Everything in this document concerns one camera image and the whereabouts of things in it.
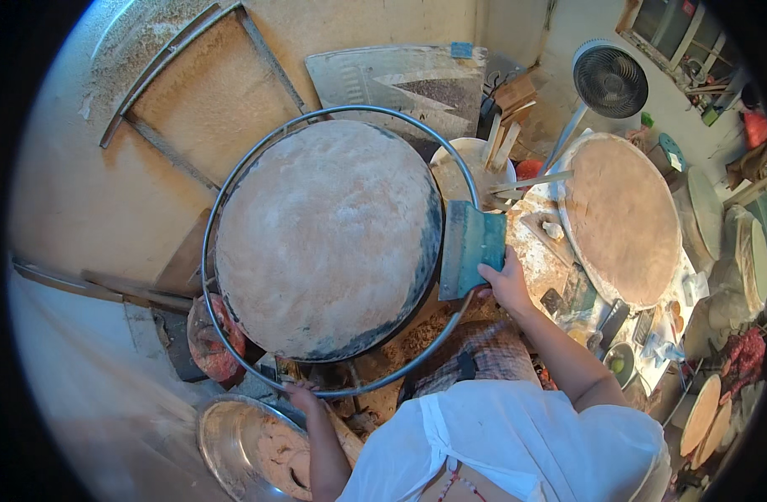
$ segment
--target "plaid pants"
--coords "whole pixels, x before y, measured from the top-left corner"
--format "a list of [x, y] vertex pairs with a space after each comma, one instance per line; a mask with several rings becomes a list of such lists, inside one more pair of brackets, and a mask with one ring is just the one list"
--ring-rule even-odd
[[426, 362], [406, 376], [397, 406], [463, 380], [527, 380], [540, 386], [514, 323], [476, 320], [457, 326]]

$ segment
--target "hand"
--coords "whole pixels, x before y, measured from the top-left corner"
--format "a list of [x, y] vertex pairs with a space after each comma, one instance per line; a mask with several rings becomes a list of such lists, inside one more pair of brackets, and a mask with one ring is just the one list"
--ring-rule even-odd
[[529, 297], [523, 266], [513, 247], [506, 246], [502, 271], [498, 272], [489, 265], [479, 264], [478, 273], [492, 285], [495, 299], [512, 317], [524, 316], [536, 308]]
[[318, 387], [314, 387], [311, 382], [286, 383], [283, 387], [288, 392], [288, 399], [291, 401], [291, 404], [305, 413], [306, 417], [314, 411], [321, 410], [322, 405], [319, 399], [311, 392], [311, 389], [317, 390]]

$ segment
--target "white bucket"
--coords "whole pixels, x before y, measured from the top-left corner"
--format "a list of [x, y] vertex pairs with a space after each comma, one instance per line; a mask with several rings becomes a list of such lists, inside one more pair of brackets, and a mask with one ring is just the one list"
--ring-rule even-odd
[[[450, 140], [451, 146], [456, 149], [461, 158], [464, 159], [464, 162], [467, 163], [472, 179], [475, 180], [476, 187], [478, 188], [478, 197], [481, 199], [481, 204], [485, 206], [485, 210], [491, 209], [486, 207], [485, 204], [485, 201], [489, 198], [489, 186], [501, 183], [514, 183], [518, 180], [517, 173], [514, 171], [514, 165], [509, 159], [506, 159], [506, 169], [501, 173], [494, 174], [483, 170], [481, 157], [485, 154], [486, 143], [485, 140], [477, 137], [459, 137], [455, 140]], [[436, 179], [436, 183], [439, 185], [439, 192], [442, 194], [442, 199], [445, 202], [448, 200], [470, 200], [470, 191], [467, 188], [467, 183], [464, 181], [464, 176], [461, 174], [459, 166], [448, 153], [448, 150], [439, 147], [431, 158], [429, 167]]]

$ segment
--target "electric fan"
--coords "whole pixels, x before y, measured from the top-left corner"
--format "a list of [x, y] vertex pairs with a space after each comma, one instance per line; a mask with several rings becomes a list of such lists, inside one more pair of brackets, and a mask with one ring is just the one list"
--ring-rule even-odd
[[539, 175], [551, 166], [588, 108], [611, 119], [625, 119], [638, 113], [649, 98], [643, 68], [628, 52], [605, 38], [585, 42], [573, 55], [573, 82], [582, 103], [562, 130]]

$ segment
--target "blue scraper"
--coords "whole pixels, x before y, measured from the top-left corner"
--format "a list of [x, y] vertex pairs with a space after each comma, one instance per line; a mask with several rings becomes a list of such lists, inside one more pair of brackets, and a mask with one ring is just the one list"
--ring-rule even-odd
[[448, 201], [444, 224], [439, 300], [463, 298], [486, 281], [478, 264], [503, 269], [506, 215], [484, 213], [468, 201]]

